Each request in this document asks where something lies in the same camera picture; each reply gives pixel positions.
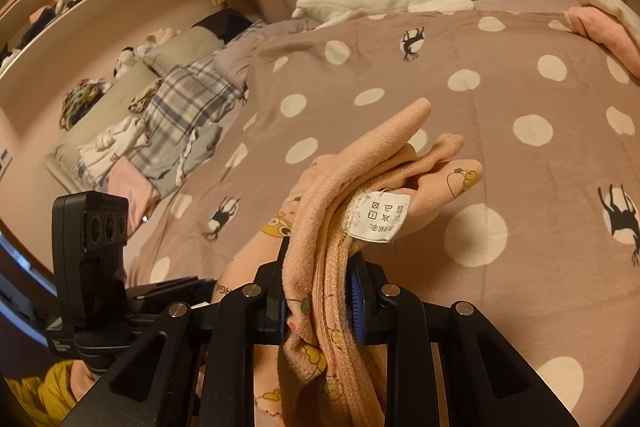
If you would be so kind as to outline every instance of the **hand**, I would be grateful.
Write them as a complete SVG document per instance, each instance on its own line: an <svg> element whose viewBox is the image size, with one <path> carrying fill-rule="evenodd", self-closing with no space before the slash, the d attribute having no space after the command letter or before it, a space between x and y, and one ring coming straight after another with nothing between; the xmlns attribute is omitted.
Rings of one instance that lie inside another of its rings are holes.
<svg viewBox="0 0 640 427"><path fill-rule="evenodd" d="M70 386L76 401L80 401L94 383L94 377L86 364L82 360L74 360L71 365Z"/></svg>

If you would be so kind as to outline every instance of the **camera lens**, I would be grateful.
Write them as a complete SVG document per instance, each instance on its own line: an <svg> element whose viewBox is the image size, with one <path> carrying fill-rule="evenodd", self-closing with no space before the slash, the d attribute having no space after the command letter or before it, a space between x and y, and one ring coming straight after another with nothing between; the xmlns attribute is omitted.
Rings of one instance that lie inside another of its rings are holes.
<svg viewBox="0 0 640 427"><path fill-rule="evenodd" d="M113 214L109 214L109 216L107 216L107 241L111 242L113 241L113 236L116 235L116 230L117 230L117 226L116 226L116 218Z"/></svg>
<svg viewBox="0 0 640 427"><path fill-rule="evenodd" d="M91 240L94 242L94 245L97 245L100 241L101 229L100 217L95 216L91 222Z"/></svg>

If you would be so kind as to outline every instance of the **yellow jacket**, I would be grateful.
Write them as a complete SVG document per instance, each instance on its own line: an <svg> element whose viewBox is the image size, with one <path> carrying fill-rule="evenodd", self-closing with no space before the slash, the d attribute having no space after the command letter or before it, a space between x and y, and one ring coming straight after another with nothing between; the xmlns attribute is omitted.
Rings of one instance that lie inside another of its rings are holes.
<svg viewBox="0 0 640 427"><path fill-rule="evenodd" d="M71 364L73 360L58 362L42 381L39 377L22 380L6 379L12 393L37 427L58 427L76 404L71 393Z"/></svg>

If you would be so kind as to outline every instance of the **plaid blanket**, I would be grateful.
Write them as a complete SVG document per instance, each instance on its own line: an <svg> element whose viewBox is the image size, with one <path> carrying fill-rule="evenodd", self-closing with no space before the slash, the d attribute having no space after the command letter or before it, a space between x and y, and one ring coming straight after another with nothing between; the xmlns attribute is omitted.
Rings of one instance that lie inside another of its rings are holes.
<svg viewBox="0 0 640 427"><path fill-rule="evenodd" d="M215 54L177 66L164 80L146 108L144 117L149 145L127 156L145 176L146 170L177 147L194 128L219 122L243 92L214 69Z"/></svg>

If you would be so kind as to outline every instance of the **care label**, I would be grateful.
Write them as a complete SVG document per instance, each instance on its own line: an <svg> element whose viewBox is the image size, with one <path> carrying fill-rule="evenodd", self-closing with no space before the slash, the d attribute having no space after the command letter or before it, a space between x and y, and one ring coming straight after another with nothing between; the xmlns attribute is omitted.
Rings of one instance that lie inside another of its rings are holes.
<svg viewBox="0 0 640 427"><path fill-rule="evenodd" d="M366 192L347 208L342 229L363 241L388 243L406 218L411 196L392 192Z"/></svg>

